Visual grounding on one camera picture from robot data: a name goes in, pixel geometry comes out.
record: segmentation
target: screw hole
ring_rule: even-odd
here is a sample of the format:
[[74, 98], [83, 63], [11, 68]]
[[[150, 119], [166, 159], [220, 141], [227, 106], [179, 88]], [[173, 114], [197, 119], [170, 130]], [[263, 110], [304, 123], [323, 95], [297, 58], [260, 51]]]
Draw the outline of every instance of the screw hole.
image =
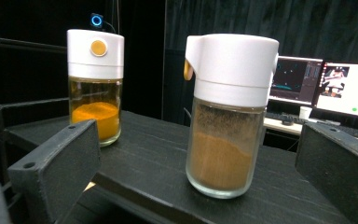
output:
[[34, 162], [28, 162], [25, 165], [23, 165], [22, 167], [25, 169], [29, 169], [29, 168], [33, 167], [34, 165], [35, 165]]

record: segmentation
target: brown powder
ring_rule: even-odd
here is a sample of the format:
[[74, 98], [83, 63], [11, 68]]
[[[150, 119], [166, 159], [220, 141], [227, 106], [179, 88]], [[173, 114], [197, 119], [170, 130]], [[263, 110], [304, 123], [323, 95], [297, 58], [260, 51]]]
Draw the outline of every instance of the brown powder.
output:
[[190, 171], [201, 185], [212, 189], [245, 186], [252, 156], [223, 138], [194, 133]]

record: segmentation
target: keyboard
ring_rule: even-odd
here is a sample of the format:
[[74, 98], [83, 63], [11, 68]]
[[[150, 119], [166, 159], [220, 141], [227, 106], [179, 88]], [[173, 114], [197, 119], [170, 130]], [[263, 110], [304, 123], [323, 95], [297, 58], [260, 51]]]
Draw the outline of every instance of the keyboard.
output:
[[[305, 122], [308, 122], [305, 119], [300, 119], [298, 116], [296, 115], [290, 115], [290, 114], [277, 114], [277, 113], [271, 113], [271, 112], [267, 112], [266, 113], [266, 118], [268, 119], [277, 119], [277, 120], [283, 120], [286, 118], [291, 119], [294, 123], [296, 124], [301, 124], [303, 125]], [[340, 126], [340, 125], [336, 125], [333, 123], [329, 123], [329, 122], [325, 122], [325, 121], [317, 121], [318, 123], [322, 124], [322, 125], [326, 125], [329, 126], [331, 128], [335, 128], [338, 129], [342, 132], [348, 133], [353, 137], [358, 138], [358, 129], [354, 129], [354, 128], [350, 128], [350, 127], [346, 127], [346, 126]]]

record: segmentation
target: black table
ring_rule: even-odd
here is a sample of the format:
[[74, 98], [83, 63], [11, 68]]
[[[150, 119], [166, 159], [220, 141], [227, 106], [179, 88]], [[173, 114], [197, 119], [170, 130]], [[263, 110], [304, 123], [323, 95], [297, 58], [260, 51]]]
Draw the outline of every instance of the black table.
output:
[[[68, 118], [7, 128], [11, 143], [27, 150], [68, 125]], [[242, 196], [207, 197], [186, 178], [189, 129], [122, 112], [122, 132], [103, 147], [93, 182], [111, 202], [150, 222], [174, 223], [349, 223], [295, 169], [296, 153], [260, 147], [254, 180]]]

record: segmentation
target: ground spice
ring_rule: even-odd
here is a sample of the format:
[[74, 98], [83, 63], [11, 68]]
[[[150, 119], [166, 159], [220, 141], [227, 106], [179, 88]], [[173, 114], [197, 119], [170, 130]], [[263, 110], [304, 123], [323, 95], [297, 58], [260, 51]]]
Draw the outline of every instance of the ground spice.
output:
[[246, 184], [252, 156], [223, 138], [194, 133], [190, 170], [201, 185], [221, 190]]
[[72, 112], [72, 122], [96, 119], [100, 140], [113, 137], [118, 132], [118, 108], [105, 102], [81, 105]]

